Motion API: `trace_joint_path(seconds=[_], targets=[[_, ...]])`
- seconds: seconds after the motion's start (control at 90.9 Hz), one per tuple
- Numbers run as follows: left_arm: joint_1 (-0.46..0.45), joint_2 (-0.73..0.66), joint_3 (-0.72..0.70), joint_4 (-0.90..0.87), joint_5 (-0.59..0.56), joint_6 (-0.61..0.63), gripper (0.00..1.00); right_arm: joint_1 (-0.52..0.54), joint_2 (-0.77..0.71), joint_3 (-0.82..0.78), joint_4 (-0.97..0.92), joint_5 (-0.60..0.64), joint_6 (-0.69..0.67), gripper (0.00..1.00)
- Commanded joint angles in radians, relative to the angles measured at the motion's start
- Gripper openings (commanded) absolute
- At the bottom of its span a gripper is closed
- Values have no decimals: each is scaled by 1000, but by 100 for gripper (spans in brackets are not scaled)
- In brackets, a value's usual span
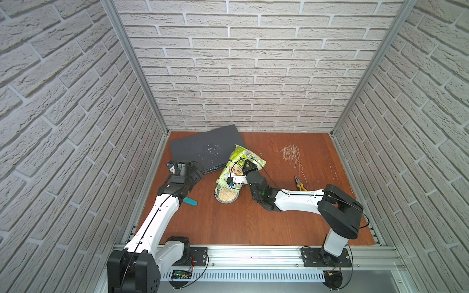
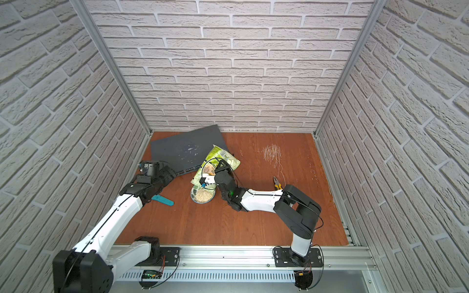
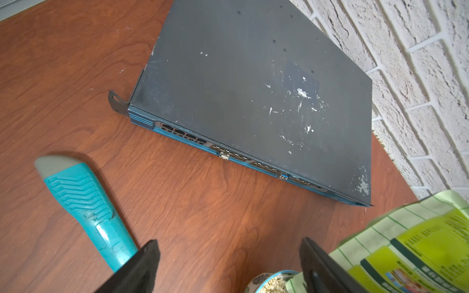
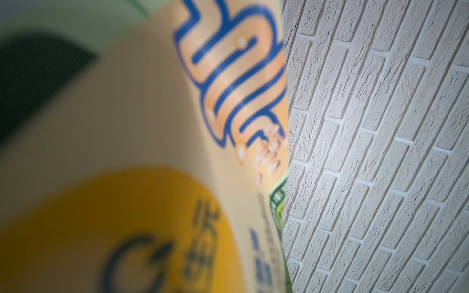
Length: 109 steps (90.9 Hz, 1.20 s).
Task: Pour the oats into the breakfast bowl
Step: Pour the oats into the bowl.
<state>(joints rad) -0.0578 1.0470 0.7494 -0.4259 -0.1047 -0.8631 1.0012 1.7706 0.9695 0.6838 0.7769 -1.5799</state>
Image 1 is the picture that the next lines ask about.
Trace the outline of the green oats bag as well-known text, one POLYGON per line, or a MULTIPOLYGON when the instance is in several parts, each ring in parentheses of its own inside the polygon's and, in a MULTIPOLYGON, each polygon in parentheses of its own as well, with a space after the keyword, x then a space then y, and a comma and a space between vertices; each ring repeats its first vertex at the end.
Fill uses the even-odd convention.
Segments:
POLYGON ((216 180, 216 183, 228 188, 240 190, 243 184, 229 186, 227 184, 227 178, 230 175, 244 175, 243 165, 245 159, 250 159, 253 161, 258 167, 258 170, 262 170, 266 165, 266 161, 261 159, 261 157, 256 155, 254 152, 246 149, 243 146, 236 145, 234 151, 231 153, 228 159, 227 164, 225 165, 225 168, 222 170, 222 173, 216 180))

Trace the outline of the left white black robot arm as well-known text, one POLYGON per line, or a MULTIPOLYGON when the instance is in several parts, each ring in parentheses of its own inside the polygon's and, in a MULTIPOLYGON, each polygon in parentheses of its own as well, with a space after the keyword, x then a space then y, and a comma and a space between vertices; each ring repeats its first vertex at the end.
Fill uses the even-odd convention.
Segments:
POLYGON ((144 223, 123 249, 113 250, 107 260, 110 293, 155 293, 161 277, 178 261, 189 258, 188 238, 173 237, 159 248, 174 214, 205 170, 195 161, 169 161, 170 174, 158 189, 155 203, 144 223))

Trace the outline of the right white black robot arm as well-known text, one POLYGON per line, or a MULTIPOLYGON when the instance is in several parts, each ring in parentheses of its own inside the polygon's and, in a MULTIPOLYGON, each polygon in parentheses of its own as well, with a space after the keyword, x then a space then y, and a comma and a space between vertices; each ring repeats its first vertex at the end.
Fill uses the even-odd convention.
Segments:
POLYGON ((252 199, 271 212, 302 211, 318 214, 330 230, 321 247, 324 261, 335 261, 342 256, 348 242, 357 239, 363 205, 335 185, 313 191, 291 191, 269 186, 254 159, 243 163, 243 184, 249 186, 252 199))

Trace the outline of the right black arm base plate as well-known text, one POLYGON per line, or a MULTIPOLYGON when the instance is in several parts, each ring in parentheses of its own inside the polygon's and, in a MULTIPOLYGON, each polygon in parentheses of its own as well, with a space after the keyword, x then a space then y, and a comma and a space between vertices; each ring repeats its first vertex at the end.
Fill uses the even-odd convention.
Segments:
POLYGON ((333 256, 322 247, 303 246, 299 251, 305 267, 352 267, 352 258, 347 249, 343 249, 340 256, 333 256))

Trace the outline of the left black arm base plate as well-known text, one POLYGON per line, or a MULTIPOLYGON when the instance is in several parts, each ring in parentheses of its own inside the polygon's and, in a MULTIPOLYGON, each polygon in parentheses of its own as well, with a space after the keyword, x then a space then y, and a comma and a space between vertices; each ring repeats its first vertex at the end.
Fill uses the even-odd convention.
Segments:
POLYGON ((205 267, 208 261, 207 256, 207 247, 191 247, 189 249, 189 253, 186 256, 183 256, 181 260, 175 263, 175 265, 185 267, 205 267))

